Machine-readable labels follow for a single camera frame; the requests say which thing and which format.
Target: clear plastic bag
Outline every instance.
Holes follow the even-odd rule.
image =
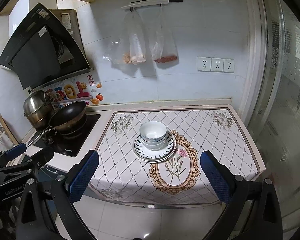
[[[160,8],[158,17],[152,22],[149,44],[153,61],[165,63],[178,59],[172,32],[165,23],[162,8]]]
[[[125,24],[130,42],[130,56],[134,65],[146,61],[146,44],[142,28],[142,20],[136,10],[125,17]]]
[[[129,37],[126,29],[111,39],[103,59],[110,60],[114,64],[131,63]]]

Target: drawer handle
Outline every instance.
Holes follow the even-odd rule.
[[[57,169],[56,169],[56,171],[51,171],[51,170],[48,169],[48,167],[49,167],[49,166],[47,165],[47,167],[46,167],[47,171],[50,171],[50,172],[52,172],[52,173],[57,173],[57,172],[58,172]]]

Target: black range hood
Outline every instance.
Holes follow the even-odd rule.
[[[38,3],[19,24],[0,56],[23,89],[87,73],[89,64],[63,24]]]

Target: screw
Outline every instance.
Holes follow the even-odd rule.
[[[63,174],[60,174],[57,176],[57,181],[62,181],[65,178],[65,176]]]
[[[268,184],[268,185],[271,185],[271,184],[272,184],[272,181],[271,181],[271,179],[268,179],[268,178],[267,178],[267,179],[265,179],[265,183]]]
[[[32,183],[34,183],[34,179],[33,179],[33,178],[28,179],[27,183],[28,183],[29,185],[31,185]]]
[[[243,180],[243,177],[241,175],[235,175],[234,178],[237,181],[242,181]]]

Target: white plate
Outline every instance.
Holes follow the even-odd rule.
[[[166,141],[162,149],[152,151],[146,148],[141,142],[140,135],[137,134],[132,141],[132,150],[134,154],[140,159],[148,163],[162,162],[168,159],[176,150],[176,139],[167,131]]]

